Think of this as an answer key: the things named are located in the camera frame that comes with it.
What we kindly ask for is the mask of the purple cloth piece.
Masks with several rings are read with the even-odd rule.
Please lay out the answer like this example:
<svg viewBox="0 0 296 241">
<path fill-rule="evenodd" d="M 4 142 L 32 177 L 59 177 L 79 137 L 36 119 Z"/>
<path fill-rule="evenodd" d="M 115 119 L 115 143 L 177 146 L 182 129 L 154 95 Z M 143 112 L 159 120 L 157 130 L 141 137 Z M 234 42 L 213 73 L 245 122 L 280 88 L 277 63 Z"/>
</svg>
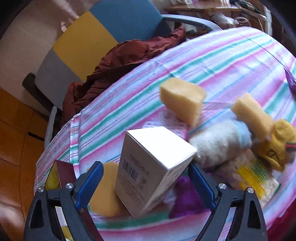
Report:
<svg viewBox="0 0 296 241">
<path fill-rule="evenodd" d="M 176 200 L 169 219 L 200 214 L 207 210 L 188 176 L 178 178 L 174 189 Z"/>
</svg>

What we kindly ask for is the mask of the cracker snack packet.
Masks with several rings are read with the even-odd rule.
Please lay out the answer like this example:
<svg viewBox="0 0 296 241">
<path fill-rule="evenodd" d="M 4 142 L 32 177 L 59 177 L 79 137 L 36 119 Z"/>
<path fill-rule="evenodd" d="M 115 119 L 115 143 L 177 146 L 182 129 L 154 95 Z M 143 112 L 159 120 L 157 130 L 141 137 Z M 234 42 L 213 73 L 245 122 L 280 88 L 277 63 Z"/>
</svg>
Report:
<svg viewBox="0 0 296 241">
<path fill-rule="evenodd" d="M 250 149 L 221 165 L 215 174 L 235 190 L 245 190 L 251 187 L 261 207 L 272 199 L 280 187 L 271 171 Z"/>
</svg>

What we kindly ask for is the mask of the white blue sock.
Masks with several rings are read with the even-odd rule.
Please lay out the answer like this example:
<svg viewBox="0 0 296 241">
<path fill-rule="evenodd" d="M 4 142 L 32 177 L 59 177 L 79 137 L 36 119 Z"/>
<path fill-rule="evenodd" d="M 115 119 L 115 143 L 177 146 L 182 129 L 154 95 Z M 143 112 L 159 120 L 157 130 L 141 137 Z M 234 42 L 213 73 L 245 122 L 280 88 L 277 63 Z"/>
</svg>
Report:
<svg viewBox="0 0 296 241">
<path fill-rule="evenodd" d="M 225 120 L 193 134 L 189 143 L 197 149 L 193 161 L 207 169 L 234 159 L 251 147 L 252 140 L 244 122 Z"/>
</svg>

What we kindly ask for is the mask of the white cardboard box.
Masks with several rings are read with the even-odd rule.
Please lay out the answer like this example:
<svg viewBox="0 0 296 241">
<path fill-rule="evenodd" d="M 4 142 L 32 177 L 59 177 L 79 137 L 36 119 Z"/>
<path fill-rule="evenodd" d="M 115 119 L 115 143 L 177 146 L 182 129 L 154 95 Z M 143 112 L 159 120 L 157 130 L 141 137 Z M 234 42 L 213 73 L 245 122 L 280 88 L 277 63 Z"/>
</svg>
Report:
<svg viewBox="0 0 296 241">
<path fill-rule="evenodd" d="M 126 131 L 114 190 L 131 215 L 138 218 L 154 209 L 196 152 L 164 126 Z"/>
</svg>

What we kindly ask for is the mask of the tan sponge block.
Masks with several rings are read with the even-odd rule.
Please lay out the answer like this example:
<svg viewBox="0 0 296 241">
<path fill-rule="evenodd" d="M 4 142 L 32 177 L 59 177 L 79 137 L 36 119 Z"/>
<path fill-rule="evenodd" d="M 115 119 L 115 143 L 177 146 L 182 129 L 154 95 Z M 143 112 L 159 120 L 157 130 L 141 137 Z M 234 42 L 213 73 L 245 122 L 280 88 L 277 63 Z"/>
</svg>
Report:
<svg viewBox="0 0 296 241">
<path fill-rule="evenodd" d="M 195 127 L 202 112 L 206 91 L 191 82 L 170 78 L 159 86 L 159 97 L 167 109 L 189 126 Z"/>
<path fill-rule="evenodd" d="M 259 141 L 264 141 L 273 129 L 273 119 L 261 105 L 245 93 L 231 106 L 232 112 L 243 121 Z"/>
</svg>

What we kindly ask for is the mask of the pink hair roller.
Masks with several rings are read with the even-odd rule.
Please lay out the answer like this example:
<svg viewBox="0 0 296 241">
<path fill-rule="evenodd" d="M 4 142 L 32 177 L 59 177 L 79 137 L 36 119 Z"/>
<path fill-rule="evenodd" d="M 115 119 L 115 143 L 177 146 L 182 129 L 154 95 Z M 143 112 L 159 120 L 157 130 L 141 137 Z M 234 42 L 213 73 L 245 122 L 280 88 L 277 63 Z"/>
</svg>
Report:
<svg viewBox="0 0 296 241">
<path fill-rule="evenodd" d="M 153 128 L 157 126 L 164 126 L 184 140 L 187 140 L 189 126 L 178 120 L 173 111 L 162 109 L 159 112 L 158 118 L 146 121 L 142 128 Z"/>
</svg>

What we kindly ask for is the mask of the yellow sponge block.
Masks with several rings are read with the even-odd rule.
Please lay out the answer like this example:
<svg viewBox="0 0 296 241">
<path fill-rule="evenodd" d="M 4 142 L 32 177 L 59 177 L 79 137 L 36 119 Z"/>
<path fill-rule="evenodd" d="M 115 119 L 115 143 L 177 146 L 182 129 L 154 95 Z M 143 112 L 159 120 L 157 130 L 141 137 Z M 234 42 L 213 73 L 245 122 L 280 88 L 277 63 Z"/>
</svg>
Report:
<svg viewBox="0 0 296 241">
<path fill-rule="evenodd" d="M 114 191 L 118 167 L 119 163 L 103 164 L 104 175 L 89 202 L 93 213 L 108 218 L 129 214 Z"/>
</svg>

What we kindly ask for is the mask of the red blanket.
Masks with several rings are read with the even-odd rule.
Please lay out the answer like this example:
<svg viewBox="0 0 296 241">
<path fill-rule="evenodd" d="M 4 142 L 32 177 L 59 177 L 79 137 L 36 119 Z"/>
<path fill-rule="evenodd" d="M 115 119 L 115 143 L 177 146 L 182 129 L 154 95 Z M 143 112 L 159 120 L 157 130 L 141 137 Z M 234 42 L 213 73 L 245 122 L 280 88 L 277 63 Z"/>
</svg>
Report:
<svg viewBox="0 0 296 241">
<path fill-rule="evenodd" d="M 295 224 L 295 200 L 267 231 L 268 240 L 282 240 Z"/>
</svg>

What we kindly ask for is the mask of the striped bed sheet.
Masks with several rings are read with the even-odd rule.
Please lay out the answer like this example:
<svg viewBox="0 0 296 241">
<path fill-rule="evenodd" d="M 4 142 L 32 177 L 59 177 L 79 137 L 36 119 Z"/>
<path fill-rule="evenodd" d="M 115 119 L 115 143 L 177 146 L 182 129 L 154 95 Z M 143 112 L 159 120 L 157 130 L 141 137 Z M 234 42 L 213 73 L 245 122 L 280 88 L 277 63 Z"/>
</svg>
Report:
<svg viewBox="0 0 296 241">
<path fill-rule="evenodd" d="M 44 186 L 55 161 L 70 163 L 76 177 L 96 161 L 116 166 L 112 192 L 119 214 L 91 213 L 104 240 L 195 240 L 211 211 L 170 218 L 181 172 L 195 148 L 187 138 L 212 133 L 218 157 L 255 156 L 235 175 L 238 189 L 254 189 L 269 240 L 281 240 L 295 221 L 295 164 L 268 186 L 264 143 L 283 123 L 295 125 L 295 57 L 270 35 L 240 27 L 213 31 L 166 50 L 121 77 L 74 115 L 36 164 L 34 187 Z"/>
</svg>

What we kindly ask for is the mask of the dark red jacket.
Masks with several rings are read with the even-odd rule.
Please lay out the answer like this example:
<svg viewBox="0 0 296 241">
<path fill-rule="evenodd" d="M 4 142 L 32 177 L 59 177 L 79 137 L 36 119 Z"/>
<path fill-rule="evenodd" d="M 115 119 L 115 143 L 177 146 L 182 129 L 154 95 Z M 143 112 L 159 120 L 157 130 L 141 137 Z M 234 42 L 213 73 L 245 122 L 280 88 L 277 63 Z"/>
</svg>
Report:
<svg viewBox="0 0 296 241">
<path fill-rule="evenodd" d="M 85 83 L 72 82 L 63 101 L 61 126 L 88 106 L 112 84 L 134 68 L 186 41 L 185 27 L 174 29 L 167 37 L 130 40 L 117 44 L 87 76 Z"/>
</svg>

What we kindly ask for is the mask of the grey yellow blue chair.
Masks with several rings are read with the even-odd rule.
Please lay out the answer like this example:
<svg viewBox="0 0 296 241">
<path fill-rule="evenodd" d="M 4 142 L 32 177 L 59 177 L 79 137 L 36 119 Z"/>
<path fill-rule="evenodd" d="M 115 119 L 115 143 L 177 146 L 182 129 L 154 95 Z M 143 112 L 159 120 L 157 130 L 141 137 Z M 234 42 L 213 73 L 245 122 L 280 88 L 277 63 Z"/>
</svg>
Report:
<svg viewBox="0 0 296 241">
<path fill-rule="evenodd" d="M 151 1 L 99 1 L 62 34 L 44 58 L 36 74 L 29 73 L 23 87 L 50 112 L 45 134 L 48 146 L 57 113 L 71 82 L 83 83 L 107 52 L 120 42 L 171 33 L 167 22 L 220 30 L 215 23 L 182 15 L 162 15 Z"/>
</svg>

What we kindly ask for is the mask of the wooden side table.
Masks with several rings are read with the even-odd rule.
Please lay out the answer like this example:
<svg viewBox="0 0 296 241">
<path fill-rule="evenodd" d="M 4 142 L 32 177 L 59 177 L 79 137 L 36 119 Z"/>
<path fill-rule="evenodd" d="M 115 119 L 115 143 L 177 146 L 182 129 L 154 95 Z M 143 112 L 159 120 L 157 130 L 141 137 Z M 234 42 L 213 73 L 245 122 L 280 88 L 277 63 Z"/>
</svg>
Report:
<svg viewBox="0 0 296 241">
<path fill-rule="evenodd" d="M 268 26 L 264 5 L 259 1 L 172 1 L 164 10 L 210 20 L 223 29 L 248 26 L 266 32 Z"/>
</svg>

